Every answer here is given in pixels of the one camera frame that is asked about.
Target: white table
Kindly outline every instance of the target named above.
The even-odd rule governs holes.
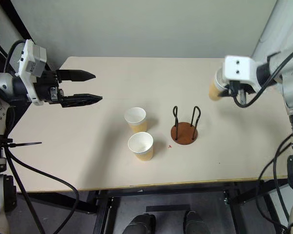
[[[182,183],[256,179],[291,132],[282,96],[273,88],[251,107],[240,109],[232,98],[209,99],[209,84],[220,58],[70,57],[62,69],[82,69],[97,76],[86,82],[65,81],[64,94],[102,95],[97,104],[62,108],[31,105],[11,137],[14,142],[42,141],[11,151],[20,160],[58,176],[78,190],[128,188]],[[202,110],[199,138],[182,146],[170,137],[172,108],[180,121]],[[154,137],[154,158],[138,160],[127,141],[132,135],[126,109],[146,110]],[[280,177],[286,160],[278,160]],[[67,187],[16,165],[27,191],[66,191]],[[264,178],[271,178],[272,168]]]

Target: gray wall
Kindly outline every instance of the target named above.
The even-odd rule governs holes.
[[[37,44],[47,49],[48,61],[57,68],[69,56],[251,55],[275,0],[12,3]]]

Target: tan paper cup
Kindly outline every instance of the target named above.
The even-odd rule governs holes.
[[[140,107],[133,107],[127,110],[124,118],[133,130],[134,133],[147,131],[147,114]]]
[[[142,161],[149,161],[153,157],[153,137],[149,133],[132,135],[128,147]]]

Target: metal frame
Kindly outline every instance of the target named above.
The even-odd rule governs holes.
[[[259,196],[262,196],[269,214],[273,220],[278,221],[278,215],[271,201],[269,193],[275,189],[273,180],[261,182]],[[279,179],[280,186],[287,184],[286,179]],[[87,214],[97,214],[93,234],[112,234],[116,220],[117,208],[120,198],[123,196],[133,195],[169,195],[169,194],[186,194],[186,193],[206,193],[206,192],[223,192],[224,202],[230,206],[232,220],[237,234],[247,232],[240,206],[248,201],[255,199],[256,181],[251,182],[224,182],[224,183],[201,183],[201,184],[184,184],[184,185],[167,185],[153,186],[134,189],[115,189],[90,191],[87,202],[80,201],[77,208],[78,212]],[[49,204],[51,206],[71,208],[75,199],[57,193],[29,193],[29,196],[35,201]],[[186,205],[170,205],[147,207],[149,209],[160,209],[165,211],[184,209]]]

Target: shoe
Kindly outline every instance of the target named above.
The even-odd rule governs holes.
[[[152,214],[136,216],[125,228],[123,234],[155,234],[156,219]]]
[[[197,212],[187,211],[184,217],[184,234],[210,234],[210,232]]]

